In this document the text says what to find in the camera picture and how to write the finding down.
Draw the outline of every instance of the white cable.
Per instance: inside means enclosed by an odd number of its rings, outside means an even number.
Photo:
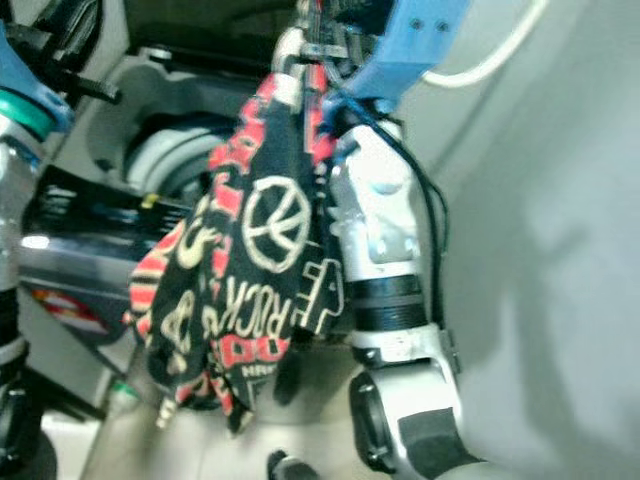
[[[422,81],[442,88],[469,87],[498,71],[518,50],[522,42],[538,25],[542,14],[549,5],[549,0],[532,0],[531,6],[509,37],[496,48],[491,55],[474,68],[452,75],[425,72]]]

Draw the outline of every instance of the black and red fabric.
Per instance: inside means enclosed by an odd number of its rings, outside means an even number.
[[[322,334],[344,306],[327,232],[334,142],[319,131],[326,78],[272,74],[210,158],[210,191],[140,262],[125,315],[178,404],[217,397],[238,432],[294,329]]]

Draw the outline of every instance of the gray wall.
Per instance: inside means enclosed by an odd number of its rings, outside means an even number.
[[[635,479],[640,4],[552,3],[500,78],[417,87],[405,115],[454,198],[447,306],[469,445],[540,478]]]

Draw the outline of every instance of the cloth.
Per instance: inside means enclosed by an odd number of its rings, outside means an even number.
[[[217,397],[233,433],[294,330],[322,334],[343,310],[327,213],[333,141],[319,131],[325,89],[318,65],[304,80],[266,78],[211,154],[209,193],[131,277],[124,321],[152,377],[178,405]]]

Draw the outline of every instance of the washing machine drum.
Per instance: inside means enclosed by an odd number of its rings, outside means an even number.
[[[148,136],[125,160],[126,182],[140,193],[157,193],[194,205],[210,186],[211,150],[233,134],[234,122],[199,117],[176,122]]]

